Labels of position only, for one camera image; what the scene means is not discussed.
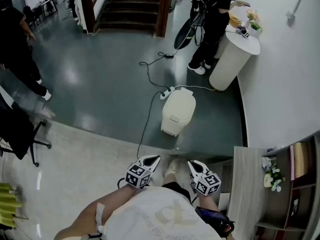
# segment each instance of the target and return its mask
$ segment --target person in black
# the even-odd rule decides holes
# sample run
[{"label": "person in black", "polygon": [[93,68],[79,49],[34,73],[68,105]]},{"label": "person in black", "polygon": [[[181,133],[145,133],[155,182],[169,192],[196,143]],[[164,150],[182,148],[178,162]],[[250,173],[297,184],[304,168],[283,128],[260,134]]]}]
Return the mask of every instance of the person in black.
[{"label": "person in black", "polygon": [[219,42],[222,39],[226,27],[229,24],[229,13],[233,7],[242,7],[240,1],[231,3],[232,0],[208,0],[208,12],[204,20],[204,38],[199,48],[194,53],[187,68],[203,75],[206,69],[210,69],[214,56],[217,53]]},{"label": "person in black", "polygon": [[41,85],[39,69],[32,59],[26,34],[31,41],[35,41],[35,36],[21,12],[13,7],[2,9],[2,5],[0,0],[0,69],[10,69],[35,94],[48,101],[51,94]]}]

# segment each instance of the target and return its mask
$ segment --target hand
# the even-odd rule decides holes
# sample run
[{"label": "hand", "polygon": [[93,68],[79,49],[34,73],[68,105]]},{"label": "hand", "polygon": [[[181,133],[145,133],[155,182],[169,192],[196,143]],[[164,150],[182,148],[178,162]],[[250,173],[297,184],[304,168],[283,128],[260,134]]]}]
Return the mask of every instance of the hand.
[{"label": "hand", "polygon": [[34,42],[36,40],[35,35],[33,33],[29,33],[28,36],[31,41]]},{"label": "hand", "polygon": [[235,1],[234,3],[235,3],[235,6],[237,6],[237,7],[243,7],[243,6],[245,6],[244,3],[241,2],[241,1],[239,1],[239,0]]}]

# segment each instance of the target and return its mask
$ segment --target black shirt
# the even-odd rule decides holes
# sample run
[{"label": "black shirt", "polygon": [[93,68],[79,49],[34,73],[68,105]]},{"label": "black shirt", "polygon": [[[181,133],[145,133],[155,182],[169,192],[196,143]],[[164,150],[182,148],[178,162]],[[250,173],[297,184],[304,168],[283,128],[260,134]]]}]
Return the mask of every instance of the black shirt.
[{"label": "black shirt", "polygon": [[0,62],[26,48],[27,38],[19,25],[23,17],[24,15],[13,7],[0,10]]},{"label": "black shirt", "polygon": [[207,10],[208,13],[205,16],[205,23],[211,28],[211,25],[216,27],[221,26],[225,29],[229,23],[229,14],[220,13],[219,9],[230,10],[230,4],[232,0],[208,0]]}]

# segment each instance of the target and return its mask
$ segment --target flower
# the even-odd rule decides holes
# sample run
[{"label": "flower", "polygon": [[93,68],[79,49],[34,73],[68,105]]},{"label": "flower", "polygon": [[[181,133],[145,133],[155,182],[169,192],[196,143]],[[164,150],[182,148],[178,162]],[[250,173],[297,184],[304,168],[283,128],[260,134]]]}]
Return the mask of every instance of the flower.
[{"label": "flower", "polygon": [[259,15],[257,14],[256,11],[253,11],[253,10],[247,10],[246,16],[248,17],[248,19],[250,21],[253,21],[253,20],[258,21],[259,20]]}]

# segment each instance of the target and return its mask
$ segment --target power strip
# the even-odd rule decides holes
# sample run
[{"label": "power strip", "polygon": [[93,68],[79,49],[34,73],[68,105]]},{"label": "power strip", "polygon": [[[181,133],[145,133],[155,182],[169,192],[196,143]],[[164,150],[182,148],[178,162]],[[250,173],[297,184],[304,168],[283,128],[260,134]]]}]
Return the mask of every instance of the power strip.
[{"label": "power strip", "polygon": [[165,100],[166,98],[169,97],[172,92],[174,92],[176,89],[174,87],[170,87],[170,90],[166,90],[163,94],[160,94],[160,100]]}]

